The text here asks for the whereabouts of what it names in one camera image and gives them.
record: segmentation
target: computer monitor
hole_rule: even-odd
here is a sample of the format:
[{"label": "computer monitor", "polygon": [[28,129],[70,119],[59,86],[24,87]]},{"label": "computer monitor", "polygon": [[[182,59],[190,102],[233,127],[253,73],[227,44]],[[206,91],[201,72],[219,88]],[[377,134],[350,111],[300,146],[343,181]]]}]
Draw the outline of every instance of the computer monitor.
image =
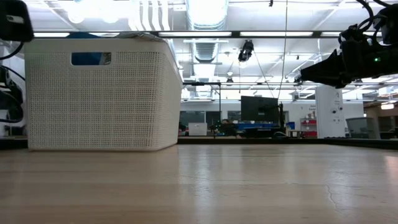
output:
[{"label": "computer monitor", "polygon": [[279,124],[277,98],[241,96],[242,121],[268,121]]}]

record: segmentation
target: ceiling duct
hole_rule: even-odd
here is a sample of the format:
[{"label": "ceiling duct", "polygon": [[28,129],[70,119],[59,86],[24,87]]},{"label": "ceiling duct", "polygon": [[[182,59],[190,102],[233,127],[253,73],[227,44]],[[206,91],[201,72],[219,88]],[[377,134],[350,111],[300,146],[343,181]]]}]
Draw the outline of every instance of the ceiling duct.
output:
[{"label": "ceiling duct", "polygon": [[[224,30],[228,0],[186,0],[185,2],[189,30]],[[201,63],[214,61],[218,52],[218,44],[192,44],[194,58]]]}]

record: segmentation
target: table surface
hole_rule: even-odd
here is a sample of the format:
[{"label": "table surface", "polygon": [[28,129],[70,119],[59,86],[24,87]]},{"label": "table surface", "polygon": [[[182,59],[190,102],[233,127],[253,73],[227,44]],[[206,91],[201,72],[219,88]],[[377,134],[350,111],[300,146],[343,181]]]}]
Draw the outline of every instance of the table surface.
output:
[{"label": "table surface", "polygon": [[0,153],[0,223],[397,223],[398,152],[178,145]]}]

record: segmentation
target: white plastic basket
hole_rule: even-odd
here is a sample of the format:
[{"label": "white plastic basket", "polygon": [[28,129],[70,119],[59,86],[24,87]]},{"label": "white plastic basket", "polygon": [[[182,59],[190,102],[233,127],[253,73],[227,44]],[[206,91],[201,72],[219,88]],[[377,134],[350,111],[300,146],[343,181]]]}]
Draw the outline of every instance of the white plastic basket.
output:
[{"label": "white plastic basket", "polygon": [[[111,52],[74,66],[73,52]],[[31,150],[154,151],[177,142],[182,79],[165,42],[39,39],[25,46]]]}]

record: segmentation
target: black screen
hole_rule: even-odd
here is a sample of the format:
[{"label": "black screen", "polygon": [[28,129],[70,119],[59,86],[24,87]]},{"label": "black screen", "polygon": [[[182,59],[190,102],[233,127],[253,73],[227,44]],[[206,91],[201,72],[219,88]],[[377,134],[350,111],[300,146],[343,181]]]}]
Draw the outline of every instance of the black screen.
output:
[{"label": "black screen", "polygon": [[242,121],[268,121],[279,123],[277,98],[242,96],[241,111]]}]

